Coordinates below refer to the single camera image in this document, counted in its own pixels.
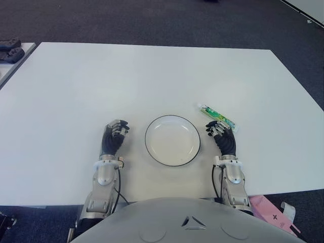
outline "toothpaste tube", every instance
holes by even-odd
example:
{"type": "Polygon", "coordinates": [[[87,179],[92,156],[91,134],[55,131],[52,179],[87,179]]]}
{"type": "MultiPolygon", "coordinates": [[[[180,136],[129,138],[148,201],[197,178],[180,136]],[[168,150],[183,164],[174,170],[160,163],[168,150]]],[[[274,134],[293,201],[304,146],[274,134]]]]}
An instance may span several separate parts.
{"type": "Polygon", "coordinates": [[[201,112],[203,112],[207,116],[211,117],[214,120],[222,120],[222,121],[226,122],[232,128],[233,132],[235,132],[235,133],[237,132],[238,125],[236,125],[230,119],[224,117],[223,115],[221,115],[220,113],[216,112],[212,108],[209,108],[206,105],[200,105],[199,104],[198,107],[200,108],[201,112]]]}

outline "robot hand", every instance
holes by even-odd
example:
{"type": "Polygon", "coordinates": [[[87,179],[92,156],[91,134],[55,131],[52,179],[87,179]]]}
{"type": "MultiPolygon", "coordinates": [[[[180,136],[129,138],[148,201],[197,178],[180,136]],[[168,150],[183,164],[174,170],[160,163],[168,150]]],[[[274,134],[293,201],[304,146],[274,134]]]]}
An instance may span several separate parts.
{"type": "Polygon", "coordinates": [[[231,127],[222,120],[215,120],[206,125],[208,135],[214,137],[214,140],[220,148],[222,155],[235,155],[236,144],[231,127]]]}
{"type": "Polygon", "coordinates": [[[124,120],[113,120],[106,126],[105,132],[102,136],[100,156],[116,154],[117,150],[122,145],[126,133],[128,133],[128,122],[124,120]]]}
{"type": "Polygon", "coordinates": [[[219,175],[221,203],[252,215],[250,201],[245,191],[245,176],[241,171],[241,162],[236,158],[236,143],[231,127],[222,120],[215,120],[206,125],[208,135],[214,140],[222,152],[221,158],[216,156],[213,165],[212,181],[214,184],[214,168],[221,168],[219,175]]]}

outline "white table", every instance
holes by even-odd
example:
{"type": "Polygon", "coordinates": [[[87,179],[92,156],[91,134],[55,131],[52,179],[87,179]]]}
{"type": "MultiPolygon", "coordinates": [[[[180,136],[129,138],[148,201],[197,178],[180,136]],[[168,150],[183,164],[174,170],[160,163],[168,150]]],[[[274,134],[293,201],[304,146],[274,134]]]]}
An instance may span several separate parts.
{"type": "Polygon", "coordinates": [[[211,197],[206,104],[240,129],[249,195],[324,188],[324,113],[270,50],[42,43],[0,90],[0,205],[83,204],[105,125],[130,123],[118,154],[130,201],[211,197]],[[154,161],[144,134],[176,114],[201,148],[177,168],[154,161]]]}
{"type": "Polygon", "coordinates": [[[15,64],[0,64],[0,87],[10,77],[10,75],[19,67],[19,65],[29,56],[30,52],[36,47],[35,43],[22,43],[21,48],[25,51],[25,56],[15,64]]]}

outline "black robotic finger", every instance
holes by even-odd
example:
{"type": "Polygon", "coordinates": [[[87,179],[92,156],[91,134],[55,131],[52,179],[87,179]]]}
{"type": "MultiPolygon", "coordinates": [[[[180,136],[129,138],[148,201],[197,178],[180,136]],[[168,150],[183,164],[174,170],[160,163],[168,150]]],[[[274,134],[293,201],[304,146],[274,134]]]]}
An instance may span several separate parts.
{"type": "Polygon", "coordinates": [[[208,123],[208,124],[206,125],[206,127],[207,127],[207,128],[211,128],[211,127],[216,126],[217,124],[218,124],[218,122],[217,122],[216,120],[214,120],[214,121],[211,121],[210,123],[208,123]]]}

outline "black device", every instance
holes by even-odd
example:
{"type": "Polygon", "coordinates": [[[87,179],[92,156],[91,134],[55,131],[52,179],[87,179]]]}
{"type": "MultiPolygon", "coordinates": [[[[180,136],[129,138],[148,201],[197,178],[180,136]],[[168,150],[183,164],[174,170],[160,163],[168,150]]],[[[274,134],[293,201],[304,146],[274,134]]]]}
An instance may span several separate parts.
{"type": "Polygon", "coordinates": [[[0,40],[0,49],[13,49],[21,47],[21,41],[18,38],[0,40]]]}
{"type": "Polygon", "coordinates": [[[7,62],[13,64],[18,62],[24,55],[25,52],[20,47],[9,50],[0,49],[0,63],[7,62]]]}

